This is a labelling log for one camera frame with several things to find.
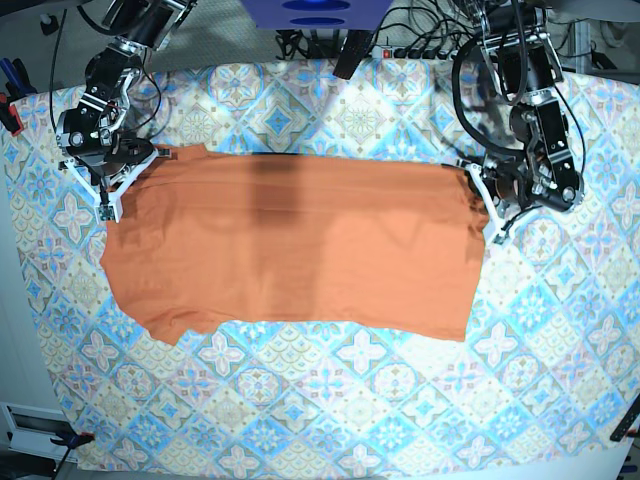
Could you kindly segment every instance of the power strip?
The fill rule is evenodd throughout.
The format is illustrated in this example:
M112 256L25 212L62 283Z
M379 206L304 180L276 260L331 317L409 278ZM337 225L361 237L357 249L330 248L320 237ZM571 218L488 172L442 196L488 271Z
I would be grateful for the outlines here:
M428 48L422 51L421 48L408 50L407 47L393 47L391 45L376 45L371 50L371 56L375 59L408 58L412 60L446 60L447 53L446 50L437 48Z
M636 418L638 418L639 415L640 395L638 395L636 400L633 402L633 405L631 405L631 408L629 408L629 411L627 411L622 420L620 420L620 423L611 434L611 437L609 437L609 440L611 440L612 442L619 442L620 440L622 440L629 429L633 426L633 422L636 421Z

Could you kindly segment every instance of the clamp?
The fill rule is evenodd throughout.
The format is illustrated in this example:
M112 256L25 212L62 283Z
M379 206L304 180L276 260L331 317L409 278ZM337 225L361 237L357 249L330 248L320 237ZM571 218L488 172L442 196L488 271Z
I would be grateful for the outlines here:
M71 450L75 450L76 448L81 447L82 445L86 445L87 443L91 443L95 440L95 437L92 433L81 433L80 435L78 435L74 432L56 432L56 437L58 438L51 438L49 439L49 441L54 445L67 447L67 451L62 457L62 460L60 460L58 467L53 472L51 480L55 480L55 478L58 476L58 473L60 473L60 469L62 468L62 465L64 465L64 462L67 460L67 457L71 453Z
M20 135L24 130L18 110L15 105L11 105L4 93L0 93L0 121L13 137Z

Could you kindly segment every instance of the table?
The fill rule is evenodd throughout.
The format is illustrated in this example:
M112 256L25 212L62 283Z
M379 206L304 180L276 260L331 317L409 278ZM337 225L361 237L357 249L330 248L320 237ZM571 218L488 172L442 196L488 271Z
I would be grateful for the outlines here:
M455 119L449 70L370 62L349 83L329 61L172 72L157 76L164 102L150 130L157 142L230 153L453 163L454 146L480 150ZM476 73L463 75L471 104L483 95ZM22 100L27 130L0 137L5 180L54 390L74 428L96 433L80 468L415 476L612 447L640 389L639 92L577 75L561 89L587 138L587 197L487 249L464 344L351 323L239 321L173 348L152 340L113 301L98 264L105 229L56 168L47 96ZM56 112L79 93L56 92ZM147 83L133 96L149 112L154 95ZM579 159L575 127L572 137Z

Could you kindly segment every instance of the purple device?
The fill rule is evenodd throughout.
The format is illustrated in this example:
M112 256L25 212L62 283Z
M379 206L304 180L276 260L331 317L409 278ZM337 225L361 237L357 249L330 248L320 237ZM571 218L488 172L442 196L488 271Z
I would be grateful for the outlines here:
M375 30L393 0L241 0L258 28Z

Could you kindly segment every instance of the black cable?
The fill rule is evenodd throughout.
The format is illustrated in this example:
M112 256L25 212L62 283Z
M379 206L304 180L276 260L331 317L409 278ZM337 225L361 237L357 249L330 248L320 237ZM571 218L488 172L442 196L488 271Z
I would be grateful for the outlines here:
M436 23L439 20L439 17L436 14L436 12L434 12L430 8L426 8L426 7L409 7L409 15L411 17L411 20L413 21L413 23L418 28L420 28L420 25L416 21L416 12L420 12L420 13L422 13L424 15L427 15L429 17L429 19L431 21L433 21L433 23ZM427 33L427 31L422 29L422 28L420 28L420 30L422 30L422 33Z
M129 133L129 132L134 132L134 131L140 130L142 127L147 125L151 120L156 118L156 115L158 115L158 112L160 111L160 106L162 105L162 91L160 90L160 87L158 86L158 84L156 83L154 78L147 73L147 71L144 68L144 65L142 66L142 71L144 72L144 76L147 77L147 80L149 80L149 82L151 82L151 84L156 88L156 91L158 92L158 104L156 105L155 110L153 111L153 113L151 114L151 116L149 118L147 118L140 125L138 125L136 127L133 127L133 128L129 128L127 130L124 130L122 133Z
M435 47L436 51L440 51L441 49L443 49L444 45L447 43L447 40L449 40L451 37L453 37L454 35L457 35L456 40L455 40L455 46L457 46L458 48L460 48L460 38L462 37L462 35L466 35L468 37L470 37L471 35L469 35L467 32L463 31L463 30L454 30L454 31L450 31L448 26L445 29L445 34L444 35L430 35L428 38L426 38L427 42L424 44L424 46L420 49L420 52L424 52L427 47L429 46L429 42L431 40L440 40L440 44ZM453 51L455 47L452 46L449 49L449 52L447 53L447 57L449 56L449 54L451 54L451 52Z
M331 55L337 57L340 55L340 30L333 31L333 41L331 42Z
M409 25L407 25L406 23L399 23L399 22L396 22L396 23L390 23L389 25L385 25L384 27L379 28L379 29L378 29L378 34L379 34L380 32L382 32L383 30L387 30L387 29L389 29L389 28L393 28L393 27L403 27L403 28L405 28L405 29L409 30L409 31L410 31L411 33L413 33L414 35L417 35L417 36L421 36L421 35L422 35L421 33L416 32L413 28L411 28L411 27L410 27Z
M276 43L280 47L281 56L276 55L278 60L293 60L296 53L300 53L304 58L310 58L309 50L300 48L300 42L304 35L301 30L276 30Z
M447 51L446 58L449 58L449 55L451 55L456 48L458 50L460 49L460 38L462 38L462 34L464 32L452 32L451 36L453 37L454 35L456 35L456 33L457 33L457 36L453 41L453 45L451 45L451 48L449 48L449 50Z
M442 17L444 19L452 21L458 27L461 27L469 36L473 36L473 32L471 30L469 30L469 27L467 25L464 25L463 23L461 23L457 18L452 17L451 15L445 13L445 11L442 10L442 7L440 6L440 4L438 3L437 0L429 0L429 3L431 3L433 6L436 7L436 10L440 13L440 15L442 15Z
M574 25L575 25L575 23L569 24L569 28L567 28L567 33L565 33L564 38L562 39L562 42L560 43L560 46L555 48L556 50L562 49L567 44L567 40L569 40L569 36L571 35L571 31L573 30Z
M511 0L513 9L513 18L518 29L518 38L520 40L520 85L518 92L512 100L507 100L509 105L516 106L527 93L527 77L529 76L529 54L527 53L527 37L524 33L524 22L522 20L522 12L520 11L520 0Z
M502 227L502 231L505 233L505 236L509 236L509 232L511 231L511 228L513 227L513 225L516 223L516 221L520 217L526 215L527 213L531 212L532 210L537 210L539 208L542 208L542 205L536 205L535 207L525 208L524 210L521 210L516 215L511 217L509 219L509 221L507 223L505 223L504 227Z
M570 22L554 22L549 20L549 23L553 23L554 25L575 25L576 23L587 22L588 20L588 18L580 18L578 20L571 20Z
M558 86L554 85L554 87L556 89L558 96L562 99L562 103L564 103L564 106L567 107L567 110L569 110L569 115L571 115L571 118L573 119L573 123L576 124L576 127L578 128L578 133L580 134L580 141L582 142L582 165L580 166L580 175L584 179L584 169L587 166L587 144L584 141L584 133L582 132L582 127L580 126L580 122L578 122L578 119L573 113L573 110L571 110L571 107L569 106L569 102L567 102L567 99L564 98L564 95L562 95L562 92L560 92L560 89L558 88Z
M577 55L564 55L563 53L559 53L559 52L556 52L556 53L558 54L559 57L562 57L562 58L581 58L581 57L588 57L589 55L592 55L593 50L586 53L579 53Z
M380 21L380 25L384 24L384 21L387 19L387 17L389 15L391 15L393 12L396 12L396 11L399 11L399 10L429 11L429 12L433 13L433 10L431 10L430 8L427 8L427 7L393 7L393 8L390 8L389 10L387 10L387 13L384 14L384 17L382 17L382 20Z
M495 144L489 138L487 138L482 132L477 130L469 120L467 119L464 113L464 106L462 105L462 92L460 89L460 72L462 71L462 64L469 57L471 52L478 47L477 41L480 36L475 36L468 42L466 42L453 61L453 70L451 73L451 93L453 96L453 107L456 111L456 116L458 117L458 121L462 125L462 128L471 135L471 137L482 145L488 151L493 153L497 153L499 155L505 155L509 157L517 157L521 158L524 153L520 150L516 150L513 148L507 148L500 145Z
M82 19L93 30L95 30L96 32L98 32L98 33L100 33L102 35L108 35L108 36L111 36L111 37L116 37L118 35L125 35L125 34L129 33L134 28L139 27L144 22L149 20L150 17L160 7L161 4L162 4L162 0L153 0L153 3L147 9L146 12L144 12L142 15L140 15L137 19L132 20L131 23L129 23L129 24L123 26L123 27L120 27L120 28L112 28L112 27L104 28L104 27L101 27L95 21L93 21L93 19L87 14L87 12L85 11L85 9L84 9L84 7L82 5L78 5L77 9L78 9L78 13L82 17Z
M311 46L313 45L314 50L317 50L315 53L320 54L320 56L315 55L313 58L333 58L331 53L327 55L327 52L320 41L320 37L318 37L317 30L311 30L311 38L305 36L304 39L307 41L308 51L311 51Z
M435 0L430 0L431 3L435 6L436 11L440 14L440 17L438 17L438 15L436 13L433 12L433 10L426 8L426 7L396 7L397 10L403 10L405 8L409 8L410 9L410 13L413 13L413 11L418 11L418 12L422 12L425 14L428 14L430 19L433 20L434 22L434 26L431 30L429 31L425 31L423 29L423 34L419 35L418 38L416 38L416 40L409 45L406 50L407 51L411 51L411 49L413 49L413 47L415 47L415 45L417 45L421 40L426 40L425 44L420 48L420 53L424 52L427 47L429 46L429 42L431 40L437 40L437 39L441 39L440 45L437 47L437 49L441 49L444 44L446 43L446 41L451 38L451 36L454 33L460 33L460 32L452 32L450 31L449 28L449 23L452 23L455 26L458 26L460 28L462 28L464 30L464 32L462 32L463 34L466 34L468 36L471 36L471 34L469 33L469 30L467 29L467 27L460 23L458 20L456 20L455 18L451 17L450 15L447 15L442 8L440 7L440 5L438 4L437 1ZM415 16L412 17L414 23L416 24L416 26L418 26L418 22L415 20ZM434 35L435 32L441 28L441 26L444 25L444 34L443 35Z
M56 61L58 60L58 49L60 48L60 39L62 38L62 30L64 29L64 22L67 19L67 9L62 12L62 20L60 21L60 28L58 29L58 37L56 38L56 45L53 47L53 58L51 60L51 70L49 72L49 118L51 119L51 126L53 127L53 134L56 134L56 121L53 116L53 77L56 72Z
M53 475L51 475L51 480L56 480L58 473L60 473L60 470L62 469L62 466L64 465L64 462L66 462L67 457L69 456L70 453L71 453L71 449L67 448L67 451L64 452L64 456L62 457L62 460L60 460L60 463L58 464L58 468L56 468L55 472L53 472Z

